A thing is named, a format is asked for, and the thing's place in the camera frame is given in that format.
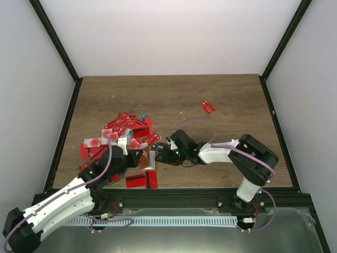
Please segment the brown leather card holder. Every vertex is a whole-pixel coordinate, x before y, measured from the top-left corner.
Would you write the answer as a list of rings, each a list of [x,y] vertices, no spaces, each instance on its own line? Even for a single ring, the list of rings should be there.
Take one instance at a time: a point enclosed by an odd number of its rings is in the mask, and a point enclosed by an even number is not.
[[[143,150],[143,154],[139,161],[139,167],[141,171],[156,171],[157,162],[155,161],[157,153],[155,150],[151,150],[150,147],[146,147]]]

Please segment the black VIP card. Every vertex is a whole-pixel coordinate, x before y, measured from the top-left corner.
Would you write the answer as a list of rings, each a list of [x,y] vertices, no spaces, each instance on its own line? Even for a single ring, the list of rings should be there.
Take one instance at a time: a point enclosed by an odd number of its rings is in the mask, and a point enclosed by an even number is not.
[[[166,145],[166,143],[163,142],[156,142],[151,146],[151,150],[162,150],[164,148],[164,146]]]

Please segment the red card vertical stripe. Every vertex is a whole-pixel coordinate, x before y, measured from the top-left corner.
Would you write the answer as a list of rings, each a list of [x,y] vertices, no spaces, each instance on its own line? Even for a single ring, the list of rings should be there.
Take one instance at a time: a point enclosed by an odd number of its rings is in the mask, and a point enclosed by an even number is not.
[[[157,171],[146,171],[145,172],[145,187],[146,189],[157,189]]]

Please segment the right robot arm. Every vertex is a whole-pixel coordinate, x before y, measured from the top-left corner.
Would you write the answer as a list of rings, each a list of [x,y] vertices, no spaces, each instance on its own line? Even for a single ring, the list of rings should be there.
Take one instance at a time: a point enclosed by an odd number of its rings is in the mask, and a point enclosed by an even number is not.
[[[279,157],[275,152],[249,134],[230,142],[195,142],[183,130],[175,131],[166,142],[151,146],[156,152],[155,161],[172,166],[211,163],[232,163],[243,175],[243,180],[230,202],[239,212],[253,206],[255,195],[275,176]]]

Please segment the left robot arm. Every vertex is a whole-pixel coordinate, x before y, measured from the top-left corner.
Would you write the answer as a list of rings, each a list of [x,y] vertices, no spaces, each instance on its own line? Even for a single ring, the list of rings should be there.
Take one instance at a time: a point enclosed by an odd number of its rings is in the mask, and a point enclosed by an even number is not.
[[[42,240],[71,219],[92,211],[103,212],[108,203],[103,188],[114,176],[136,168],[142,154],[142,150],[124,154],[122,148],[114,145],[61,190],[29,208],[11,210],[3,229],[3,250],[33,252]]]

